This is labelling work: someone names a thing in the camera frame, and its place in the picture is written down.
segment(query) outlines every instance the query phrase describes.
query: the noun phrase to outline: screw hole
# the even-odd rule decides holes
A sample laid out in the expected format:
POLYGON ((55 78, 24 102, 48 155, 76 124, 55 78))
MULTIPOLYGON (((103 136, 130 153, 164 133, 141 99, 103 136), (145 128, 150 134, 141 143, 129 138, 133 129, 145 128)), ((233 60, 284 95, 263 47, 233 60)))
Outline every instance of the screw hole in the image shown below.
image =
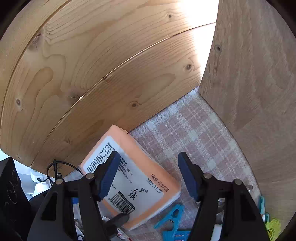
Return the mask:
POLYGON ((215 50, 217 52, 221 52, 221 46, 220 45, 215 45, 215 50))
POLYGON ((15 100, 15 103, 16 103, 17 105, 20 105, 20 99, 16 99, 16 100, 15 100))

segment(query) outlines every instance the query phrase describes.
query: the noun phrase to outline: yellow-green object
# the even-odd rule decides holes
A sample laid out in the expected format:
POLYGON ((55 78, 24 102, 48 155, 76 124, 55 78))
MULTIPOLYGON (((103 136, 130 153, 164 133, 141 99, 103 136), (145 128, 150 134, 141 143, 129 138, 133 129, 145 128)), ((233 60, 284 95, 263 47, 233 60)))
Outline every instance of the yellow-green object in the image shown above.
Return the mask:
POLYGON ((269 240, 275 241, 281 233, 281 224, 278 219, 273 219, 271 222, 267 222, 265 227, 268 232, 269 240))

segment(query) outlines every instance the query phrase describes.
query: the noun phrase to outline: barcode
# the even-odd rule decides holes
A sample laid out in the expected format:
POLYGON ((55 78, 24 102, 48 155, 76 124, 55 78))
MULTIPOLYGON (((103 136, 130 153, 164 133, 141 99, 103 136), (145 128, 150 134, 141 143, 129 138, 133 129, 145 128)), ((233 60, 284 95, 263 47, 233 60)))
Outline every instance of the barcode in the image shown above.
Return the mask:
POLYGON ((134 210, 118 193, 110 199, 110 202, 123 213, 130 214, 134 210))

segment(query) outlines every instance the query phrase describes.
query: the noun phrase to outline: light wood panel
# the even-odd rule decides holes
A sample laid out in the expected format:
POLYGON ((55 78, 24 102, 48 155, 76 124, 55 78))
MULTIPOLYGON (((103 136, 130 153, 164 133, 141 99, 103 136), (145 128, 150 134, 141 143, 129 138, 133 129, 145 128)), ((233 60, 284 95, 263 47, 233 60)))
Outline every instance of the light wood panel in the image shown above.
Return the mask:
POLYGON ((296 210, 296 39, 265 0, 220 0, 200 93, 245 154, 267 212, 296 210))
POLYGON ((55 125, 94 84, 149 46, 215 22, 217 8, 217 0, 72 0, 48 20, 32 8, 39 18, 31 21, 43 27, 11 77, 1 119, 1 148, 31 165, 55 125))
POLYGON ((5 93, 24 49, 36 35, 40 26, 59 8, 67 3, 66 0, 32 0, 23 8, 9 25, 0 40, 0 114, 2 117, 5 93))
POLYGON ((210 24, 175 35, 116 69, 67 113, 32 168, 44 173, 53 158, 79 165, 112 124, 130 131, 197 87, 214 29, 210 24))

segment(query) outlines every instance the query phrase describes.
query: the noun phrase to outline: screw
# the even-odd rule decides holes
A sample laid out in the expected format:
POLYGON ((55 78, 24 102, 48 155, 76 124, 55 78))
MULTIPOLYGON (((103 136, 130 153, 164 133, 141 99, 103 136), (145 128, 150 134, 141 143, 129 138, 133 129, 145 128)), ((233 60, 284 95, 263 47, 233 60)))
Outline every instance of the screw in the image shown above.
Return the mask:
POLYGON ((240 179, 235 179, 235 180, 234 180, 234 183, 235 183, 236 185, 241 185, 241 184, 242 184, 242 181, 241 181, 240 179))
POLYGON ((212 174, 210 174, 210 173, 204 173, 204 178, 206 178, 206 179, 210 179, 212 177, 212 174))
POLYGON ((87 179, 93 179, 94 178, 94 174, 92 172, 86 174, 86 178, 87 179))
POLYGON ((248 186, 246 186, 246 188, 247 188, 248 192, 250 192, 250 191, 253 190, 253 186, 252 185, 248 185, 248 186))
POLYGON ((56 180, 56 184, 57 185, 60 185, 60 184, 62 184, 63 183, 63 179, 58 179, 58 180, 56 180))

